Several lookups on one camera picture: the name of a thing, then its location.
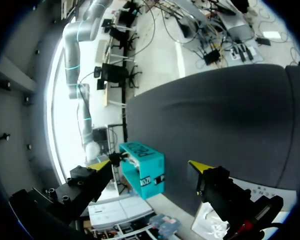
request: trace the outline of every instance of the black chair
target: black chair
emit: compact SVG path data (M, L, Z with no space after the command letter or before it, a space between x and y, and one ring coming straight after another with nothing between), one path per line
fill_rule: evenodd
M104 83L105 81L119 84L119 86L111 86L111 88L122 88L124 86L123 83L126 82L126 79L128 79L130 88L139 88L135 85L134 79L137 74L142 74L142 71L134 72L136 67L138 66L133 66L131 72L129 73L129 71L123 66L103 63L102 67L96 66L94 68L94 77L99 78L101 75L101 79L98 80L98 84L99 81L100 84Z
M135 50L132 47L132 44L135 39L140 38L139 36L136 36L136 32L129 38L129 31L120 31L115 27L111 27L109 35L120 42L120 45L113 45L112 48L127 48L129 51Z

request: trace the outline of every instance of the floor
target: floor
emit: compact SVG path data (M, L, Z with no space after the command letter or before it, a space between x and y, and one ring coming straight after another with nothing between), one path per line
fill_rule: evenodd
M262 60L258 63L276 64L285 67L295 64L294 62L299 62L300 55L296 52L298 48L283 21L260 0L249 0L249 3L258 13L258 16L253 18L253 28L257 35L262 35L262 32L265 31L277 31L281 34L281 38L272 40L271 46L259 46L258 50ZM142 51L135 56L134 60L143 74L136 79L139 88L128 89L127 98L140 95L179 78L210 70L210 68L204 66L195 53L188 51L168 36L164 28L161 11L157 8L152 8L152 10L155 18L155 32L151 44L144 50L142 48L152 38L154 23L150 12L137 18L136 30L140 39L136 43L136 52ZM172 37L182 41L182 35L176 21L169 18L165 20L165 23ZM185 240L203 239L191 231L195 218L165 196L159 194L147 201L156 212L170 215L181 221L182 226L178 230L181 238Z

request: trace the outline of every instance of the wall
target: wall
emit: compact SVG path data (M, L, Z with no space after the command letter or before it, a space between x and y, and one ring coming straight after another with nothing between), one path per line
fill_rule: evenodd
M58 5L58 1L46 0L25 15L10 36L0 60L0 81L10 80L12 88L11 92L0 91L0 136L11 134L9 141L0 142L0 181L9 196L21 189L28 191L35 187L41 191L43 187L56 187L58 184L47 153L47 142L36 141L45 135L44 124L40 124L44 119L44 111L40 107L44 105L44 99L37 96L44 95L47 79L34 74L35 67L42 67L35 66L42 56L36 55L35 51L44 45L41 40L51 25L59 24L53 24ZM58 40L62 29L58 31ZM55 44L53 40L48 44L48 56L44 60L47 66L43 66L45 74ZM30 106L24 106L24 96L30 97ZM26 144L32 145L31 151L27 150Z
M31 170L26 148L29 131L24 131L24 123L28 111L21 94L0 91L0 136L11 134L9 141L0 141L0 180L9 196L21 189L42 189L39 178Z
M51 0L41 3L36 10L30 11L21 20L8 41L4 55L23 73L32 78L33 64L38 43L53 22Z

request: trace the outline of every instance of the desk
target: desk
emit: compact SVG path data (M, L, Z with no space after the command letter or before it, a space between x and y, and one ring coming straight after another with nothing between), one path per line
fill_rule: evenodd
M114 27L117 27L118 29L125 29L125 31L134 31L133 28L129 28L129 27L126 27L124 25L119 25L119 18L120 18L120 14L121 12L123 12L123 10L119 9L116 13L115 13L115 16L114 16L114 20L113 20L113 26ZM114 39L113 37L111 37L109 35L109 41L108 43L106 44L106 47L105 47L105 52L104 52L104 56L102 58L102 63L105 63L105 64L111 64L113 62L117 62L118 61L118 58L119 59L127 59L128 57L125 56L125 50L122 48L122 49L119 49L119 48L116 48L115 50L112 48L113 44L114 43L119 43L119 41L117 41L116 39ZM123 62L120 62L117 64L118 66L123 66ZM106 83L106 87L104 89L104 98L103 98L103 102L104 102L104 106L108 106L108 100L109 100L109 88L110 88L110 84L107 82Z

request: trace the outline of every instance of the dark gray cushion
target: dark gray cushion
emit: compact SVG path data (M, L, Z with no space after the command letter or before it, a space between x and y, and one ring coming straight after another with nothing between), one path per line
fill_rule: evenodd
M127 103L128 141L164 154L164 195L192 215L200 198L186 181L188 160L223 166L234 178L275 187L292 129L290 82L277 65L194 74Z

